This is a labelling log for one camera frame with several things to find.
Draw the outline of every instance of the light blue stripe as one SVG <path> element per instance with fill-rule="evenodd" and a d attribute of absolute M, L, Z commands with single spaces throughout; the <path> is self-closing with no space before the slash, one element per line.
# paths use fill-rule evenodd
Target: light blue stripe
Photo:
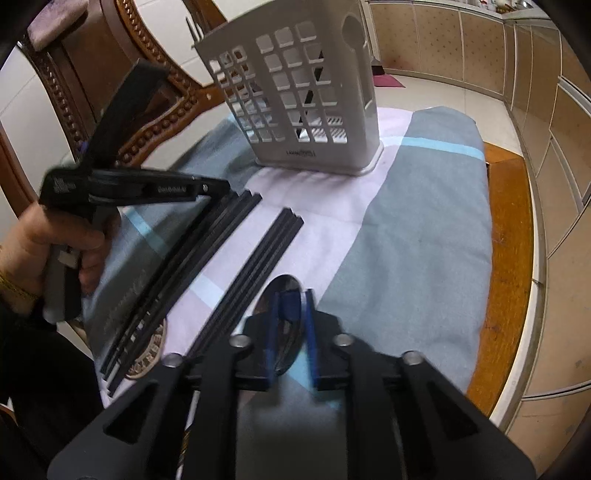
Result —
<path fill-rule="evenodd" d="M 484 161 L 484 152 L 481 152 L 475 147 L 462 145 L 458 143 L 443 142 L 441 140 L 431 140 L 429 138 L 421 137 L 384 137 L 382 139 L 384 146 L 403 145 L 405 147 L 420 147 L 429 148 L 431 150 L 439 150 L 442 152 L 459 153 L 468 157 L 477 158 Z"/>
<path fill-rule="evenodd" d="M 131 222 L 131 225 L 135 227 L 135 229 L 139 232 L 141 236 L 143 236 L 148 242 L 148 245 L 154 250 L 159 256 L 163 257 L 168 252 L 168 246 L 166 242 L 162 240 L 162 237 L 159 236 L 152 227 L 150 227 L 144 218 L 135 210 L 133 207 L 127 208 L 122 212 L 127 219 Z"/>
<path fill-rule="evenodd" d="M 306 350 L 306 346 L 304 345 L 298 353 L 298 356 L 295 358 L 295 361 L 291 365 L 290 369 L 287 371 L 287 375 L 289 375 L 292 379 L 298 382 L 302 387 L 304 387 L 308 392 L 312 393 L 315 396 L 316 400 L 323 401 L 326 403 L 330 408 L 335 410 L 340 410 L 342 406 L 342 402 L 339 400 L 327 400 L 322 397 L 323 392 L 316 392 L 314 390 L 314 386 L 312 385 L 312 379 L 310 378 L 310 369 L 308 368 L 308 353 Z"/>
<path fill-rule="evenodd" d="M 307 391 L 311 392 L 314 390 L 312 379 L 310 378 L 310 371 L 308 369 L 308 354 L 305 348 L 300 350 L 300 353 L 298 353 L 292 366 L 287 371 L 287 375 L 293 378 Z"/>
<path fill-rule="evenodd" d="M 224 294 L 220 287 L 203 274 L 198 275 L 189 288 L 212 310 L 220 302 Z"/>

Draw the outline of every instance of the metal screw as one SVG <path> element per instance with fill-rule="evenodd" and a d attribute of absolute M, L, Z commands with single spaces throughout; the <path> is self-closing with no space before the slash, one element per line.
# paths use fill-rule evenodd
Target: metal screw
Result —
<path fill-rule="evenodd" d="M 236 348 L 246 348 L 251 344 L 251 338 L 247 335 L 232 335 L 230 337 L 230 345 Z"/>
<path fill-rule="evenodd" d="M 402 360 L 407 365 L 418 365 L 424 362 L 425 357 L 421 352 L 410 350 L 402 355 Z"/>
<path fill-rule="evenodd" d="M 333 342 L 336 346 L 349 346 L 353 343 L 354 338 L 348 333 L 340 333 L 335 336 Z"/>
<path fill-rule="evenodd" d="M 183 363 L 183 356 L 178 353 L 169 353 L 162 359 L 162 364 L 165 367 L 177 368 Z"/>

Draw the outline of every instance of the kitchen cabinet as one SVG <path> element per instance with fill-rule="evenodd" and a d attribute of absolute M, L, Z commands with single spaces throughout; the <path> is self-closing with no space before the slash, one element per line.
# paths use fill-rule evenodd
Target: kitchen cabinet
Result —
<path fill-rule="evenodd" d="M 550 120 L 560 75 L 560 33 L 554 28 L 530 28 L 533 63 L 527 116 L 522 134 L 531 165 L 537 173 L 550 142 Z"/>
<path fill-rule="evenodd" d="M 591 380 L 591 209 L 548 259 L 544 331 L 527 395 Z"/>
<path fill-rule="evenodd" d="M 591 390 L 522 401 L 507 436 L 530 457 L 536 473 L 541 475 L 569 442 L 589 403 Z"/>
<path fill-rule="evenodd" d="M 464 82 L 503 94 L 505 29 L 490 18 L 460 12 L 464 42 Z"/>
<path fill-rule="evenodd" d="M 505 89 L 503 99 L 511 107 L 513 102 L 513 86 L 515 82 L 515 26 L 505 25 Z"/>
<path fill-rule="evenodd" d="M 560 86 L 550 130 L 573 173 L 577 194 L 584 197 L 591 183 L 591 117 Z"/>
<path fill-rule="evenodd" d="M 527 106 L 530 101 L 531 85 L 531 27 L 515 25 L 517 38 L 517 69 L 515 71 L 515 93 L 513 96 L 513 116 L 519 130 L 523 130 Z"/>
<path fill-rule="evenodd" d="M 372 19 L 382 66 L 421 71 L 417 26 L 412 4 L 372 4 Z"/>
<path fill-rule="evenodd" d="M 414 5 L 422 71 L 463 80 L 460 14 L 456 9 Z"/>
<path fill-rule="evenodd" d="M 564 36 L 562 37 L 562 76 L 591 98 L 591 80 Z"/>
<path fill-rule="evenodd" d="M 546 251 L 550 253 L 579 215 L 569 180 L 553 144 L 548 146 L 536 183 L 544 216 Z"/>

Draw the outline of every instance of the white utensil holder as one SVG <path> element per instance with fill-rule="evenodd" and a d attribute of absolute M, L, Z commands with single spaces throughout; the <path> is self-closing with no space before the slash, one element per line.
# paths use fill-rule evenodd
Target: white utensil holder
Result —
<path fill-rule="evenodd" d="M 261 165 L 373 169 L 384 146 L 358 0 L 273 0 L 196 48 Z"/>

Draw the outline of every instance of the pink mat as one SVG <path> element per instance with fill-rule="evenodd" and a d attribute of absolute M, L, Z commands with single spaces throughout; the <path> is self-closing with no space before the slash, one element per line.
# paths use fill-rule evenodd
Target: pink mat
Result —
<path fill-rule="evenodd" d="M 391 75 L 374 75 L 374 86 L 376 87 L 400 87 L 404 88 L 404 85 L 400 83 Z"/>

